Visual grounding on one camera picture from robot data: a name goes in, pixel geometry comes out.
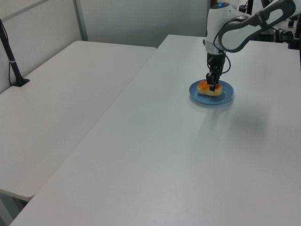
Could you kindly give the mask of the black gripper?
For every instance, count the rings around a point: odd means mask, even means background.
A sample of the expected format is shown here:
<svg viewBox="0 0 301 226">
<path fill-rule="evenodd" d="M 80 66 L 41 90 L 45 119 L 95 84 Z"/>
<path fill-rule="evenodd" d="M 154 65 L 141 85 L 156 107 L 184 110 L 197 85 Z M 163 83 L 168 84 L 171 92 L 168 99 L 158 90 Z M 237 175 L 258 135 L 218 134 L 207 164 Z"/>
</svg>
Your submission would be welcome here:
<svg viewBox="0 0 301 226">
<path fill-rule="evenodd" d="M 222 75 L 222 70 L 224 67 L 226 54 L 210 54 L 207 53 L 207 66 L 209 68 L 209 73 L 206 74 L 206 81 L 209 85 L 211 91 L 215 91 L 215 83 L 219 82 L 220 76 Z"/>
</svg>

